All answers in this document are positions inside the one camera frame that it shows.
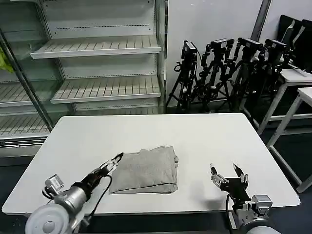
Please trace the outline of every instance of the gray cloth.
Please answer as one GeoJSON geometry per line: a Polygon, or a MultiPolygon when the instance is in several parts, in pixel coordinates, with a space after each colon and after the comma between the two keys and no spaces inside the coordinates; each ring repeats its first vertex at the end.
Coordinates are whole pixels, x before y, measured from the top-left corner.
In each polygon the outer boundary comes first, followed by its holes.
{"type": "Polygon", "coordinates": [[[173,193],[177,190],[177,163],[172,146],[124,154],[113,171],[110,193],[173,193]]]}

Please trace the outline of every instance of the tripod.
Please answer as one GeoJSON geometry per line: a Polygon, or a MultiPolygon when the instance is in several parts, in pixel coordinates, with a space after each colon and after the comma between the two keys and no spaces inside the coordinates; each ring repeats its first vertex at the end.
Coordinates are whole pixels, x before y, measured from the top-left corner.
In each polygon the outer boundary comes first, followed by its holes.
{"type": "Polygon", "coordinates": [[[199,84],[196,77],[197,49],[191,42],[184,41],[181,58],[183,59],[182,63],[177,62],[177,66],[174,68],[176,72],[180,73],[172,91],[169,93],[166,108],[173,97],[177,100],[176,113],[187,113],[190,110],[191,102],[195,98],[192,92],[194,80],[196,84],[199,84]],[[179,84],[181,85],[179,97],[176,97],[175,91],[179,84]]]}
{"type": "Polygon", "coordinates": [[[229,77],[226,75],[226,70],[230,64],[229,56],[233,43],[233,39],[221,39],[212,41],[206,46],[205,54],[203,54],[201,59],[201,66],[203,67],[203,71],[199,73],[201,79],[198,82],[199,85],[194,87],[194,93],[197,94],[197,98],[202,101],[202,111],[204,112],[209,111],[208,103],[212,99],[217,99],[219,93],[222,93],[226,98],[230,97],[226,83],[229,77]],[[210,55],[211,50],[213,50],[214,53],[214,60],[212,60],[208,66],[207,57],[210,55]],[[208,74],[211,73],[211,69],[212,74],[209,82],[206,84],[206,78],[208,74]],[[215,86],[215,79],[219,70],[221,70],[221,82],[215,86]],[[225,87],[225,93],[220,90],[223,86],[225,87]]]}
{"type": "Polygon", "coordinates": [[[255,107],[258,105],[265,91],[268,92],[272,102],[277,90],[276,84],[280,73],[283,68],[287,67],[290,61],[290,50],[284,43],[267,39],[263,50],[264,51],[260,52],[260,54],[263,53],[263,58],[261,58],[256,67],[256,78],[252,79],[253,84],[247,97],[247,99],[253,103],[249,111],[252,119],[251,123],[253,123],[255,107]],[[264,59],[266,50],[269,54],[267,61],[264,59]]]}
{"type": "MultiPolygon", "coordinates": [[[[230,72],[233,75],[233,73],[239,68],[230,98],[233,105],[233,111],[235,112],[239,111],[245,104],[244,95],[247,92],[250,78],[254,74],[255,65],[257,64],[257,61],[252,61],[252,58],[256,52],[261,51],[263,47],[263,45],[257,41],[239,38],[237,40],[234,57],[238,56],[241,46],[244,46],[242,59],[230,72]]],[[[264,57],[264,54],[260,55],[259,60],[263,59],[262,56],[264,57]]]]}

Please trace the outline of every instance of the white desk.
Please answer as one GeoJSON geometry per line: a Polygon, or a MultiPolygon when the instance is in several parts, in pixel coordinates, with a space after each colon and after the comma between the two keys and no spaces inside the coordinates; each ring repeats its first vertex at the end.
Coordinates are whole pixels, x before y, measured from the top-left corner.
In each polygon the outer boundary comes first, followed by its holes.
{"type": "MultiPolygon", "coordinates": [[[[29,214],[47,199],[44,181],[58,174],[69,188],[120,152],[173,146],[179,157],[178,190],[161,194],[106,194],[98,215],[225,210],[227,193],[210,181],[210,163],[225,177],[232,163],[249,174],[247,192],[268,195],[274,207],[300,200],[243,114],[62,117],[10,194],[2,211],[29,214]]],[[[84,206],[89,213],[107,185],[84,206]]]]}
{"type": "MultiPolygon", "coordinates": [[[[285,116],[273,116],[273,113],[276,110],[288,86],[298,86],[298,87],[312,86],[312,74],[304,72],[300,69],[283,69],[281,75],[285,79],[285,83],[279,87],[278,92],[275,95],[275,98],[273,99],[272,104],[270,105],[270,108],[265,114],[262,122],[259,124],[254,120],[255,125],[258,126],[257,132],[259,134],[263,133],[269,121],[282,120],[285,117],[285,116]]],[[[244,107],[242,108],[245,111],[245,113],[250,115],[249,112],[246,110],[246,108],[244,107]]],[[[297,114],[293,115],[292,117],[292,119],[300,119],[300,118],[312,118],[312,114],[297,114]]]]}
{"type": "Polygon", "coordinates": [[[297,98],[293,102],[292,106],[289,108],[289,111],[287,112],[287,114],[285,115],[282,122],[279,124],[277,130],[274,132],[273,136],[271,137],[271,139],[269,140],[267,144],[268,149],[285,166],[285,168],[288,170],[290,175],[297,182],[298,184],[297,191],[299,193],[304,192],[307,188],[309,188],[312,185],[312,175],[302,182],[301,179],[297,176],[297,174],[290,167],[290,165],[288,165],[288,163],[284,160],[282,155],[279,154],[277,149],[274,147],[274,144],[282,135],[312,133],[312,128],[299,128],[299,129],[291,129],[291,130],[286,129],[288,123],[291,121],[292,117],[294,116],[294,114],[296,113],[300,104],[303,101],[309,104],[310,106],[312,106],[312,88],[299,88],[298,89],[297,98]]]}

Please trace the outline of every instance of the gray floor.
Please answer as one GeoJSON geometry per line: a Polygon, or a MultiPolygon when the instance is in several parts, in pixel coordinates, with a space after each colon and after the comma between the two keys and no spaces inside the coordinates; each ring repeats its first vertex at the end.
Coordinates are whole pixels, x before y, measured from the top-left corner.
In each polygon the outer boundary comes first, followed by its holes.
{"type": "MultiPolygon", "coordinates": [[[[266,130],[261,136],[263,141],[268,141],[272,133],[272,130],[266,130]]],[[[311,142],[312,134],[304,134],[283,136],[276,145],[277,149],[302,179],[311,173],[312,158],[309,147],[311,142]]],[[[1,206],[26,167],[26,165],[0,167],[1,206]]],[[[283,234],[311,233],[312,189],[299,196],[301,199],[300,206],[277,208],[271,211],[272,223],[283,234]]],[[[223,215],[224,213],[96,217],[90,231],[124,233],[217,230],[227,233],[223,215]]],[[[10,216],[0,212],[0,233],[24,233],[25,222],[26,218],[23,216],[10,216]]]]}

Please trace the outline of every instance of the display refrigerator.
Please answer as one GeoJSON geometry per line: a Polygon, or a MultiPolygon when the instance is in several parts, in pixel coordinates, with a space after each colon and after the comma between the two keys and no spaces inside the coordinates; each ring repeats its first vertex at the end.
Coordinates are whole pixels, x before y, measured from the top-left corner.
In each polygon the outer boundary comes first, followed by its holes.
{"type": "Polygon", "coordinates": [[[0,155],[40,146],[62,116],[162,114],[166,13],[166,0],[0,0],[0,155]]]}

